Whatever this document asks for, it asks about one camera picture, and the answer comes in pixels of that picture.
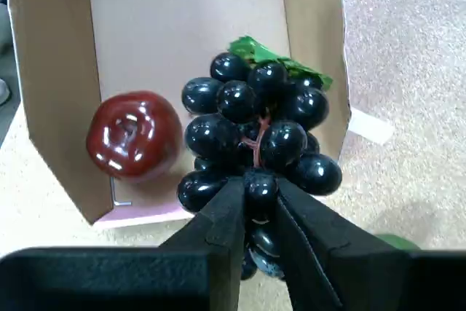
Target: green object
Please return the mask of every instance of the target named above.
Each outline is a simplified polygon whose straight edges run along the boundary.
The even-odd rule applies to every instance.
[[[313,69],[300,64],[298,61],[273,53],[250,36],[242,36],[238,40],[230,43],[228,51],[242,57],[253,65],[265,60],[281,62],[285,65],[291,77],[304,73],[314,74],[322,80],[324,90],[328,90],[333,82],[332,78],[325,74],[314,71]]]
[[[421,249],[411,241],[397,235],[381,234],[375,236],[397,249],[403,249],[405,251],[418,251]]]

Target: fake apple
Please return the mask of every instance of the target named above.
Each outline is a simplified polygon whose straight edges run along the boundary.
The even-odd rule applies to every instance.
[[[143,181],[166,172],[183,142],[180,119],[162,96],[129,92],[95,112],[86,146],[94,163],[115,178]]]

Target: beige carpet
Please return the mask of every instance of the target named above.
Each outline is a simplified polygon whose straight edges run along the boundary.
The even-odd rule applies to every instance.
[[[466,0],[345,0],[352,104],[389,120],[384,146],[349,135],[325,200],[371,232],[466,248]],[[0,255],[32,245],[156,245],[182,222],[89,228],[28,141],[20,110],[0,149]],[[242,284],[241,310],[289,310],[282,283]]]

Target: cardboard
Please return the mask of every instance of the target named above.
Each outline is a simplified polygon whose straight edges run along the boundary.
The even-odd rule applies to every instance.
[[[98,104],[153,90],[186,126],[181,89],[213,56],[251,35],[332,76],[331,112],[313,133],[337,158],[350,118],[341,0],[9,0],[31,140],[77,208],[101,227],[182,219],[175,188],[192,169],[185,151],[152,183],[102,174],[84,140]]]

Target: grape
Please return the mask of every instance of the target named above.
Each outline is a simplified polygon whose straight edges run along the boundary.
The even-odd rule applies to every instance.
[[[342,174],[330,157],[304,154],[298,162],[287,167],[286,178],[307,193],[322,196],[339,188]]]
[[[263,61],[249,73],[248,84],[253,88],[260,107],[273,102],[283,92],[288,78],[286,67],[276,61]]]
[[[288,120],[273,122],[261,139],[261,163],[280,172],[298,160],[306,147],[307,135],[301,125]]]
[[[304,87],[285,95],[275,118],[299,123],[305,130],[317,127],[328,116],[328,101],[320,90]]]
[[[301,73],[297,76],[293,76],[290,79],[290,83],[294,88],[302,87],[313,87],[315,89],[321,90],[323,86],[322,79],[317,75],[310,72]]]
[[[256,115],[256,95],[244,82],[231,80],[217,93],[218,112],[233,123],[246,123]]]
[[[241,133],[238,126],[220,114],[205,114],[189,123],[184,139],[196,156],[222,162],[235,158]]]
[[[181,102],[193,114],[217,112],[217,92],[222,83],[212,78],[191,79],[181,92]]]
[[[240,166],[251,168],[254,166],[254,151],[244,142],[238,145],[237,162]]]
[[[251,257],[249,250],[245,249],[245,255],[241,264],[241,280],[250,280],[257,273],[257,266]]]
[[[216,167],[216,163],[212,162],[211,160],[205,160],[204,158],[201,157],[196,157],[194,160],[194,169],[195,170],[209,170],[213,169]]]
[[[249,248],[249,252],[256,266],[263,273],[276,278],[282,278],[285,276],[277,258],[269,256],[255,247]]]
[[[307,133],[307,147],[303,153],[319,153],[320,145],[319,141],[311,133]]]
[[[225,186],[228,178],[212,170],[193,171],[181,179],[177,188],[178,200],[190,213],[201,211]]]
[[[272,216],[278,196],[278,184],[274,173],[254,168],[243,176],[245,186],[246,215],[259,222]]]
[[[221,82],[230,80],[246,80],[250,67],[240,56],[223,52],[217,55],[210,64],[210,76]]]
[[[280,257],[277,245],[277,236],[270,223],[255,225],[250,232],[250,241],[267,255]]]
[[[257,140],[257,137],[259,136],[259,130],[261,129],[261,123],[259,123],[257,120],[245,124],[241,124],[238,126],[240,128],[240,132],[242,133],[243,136],[246,138],[249,138],[250,140]]]

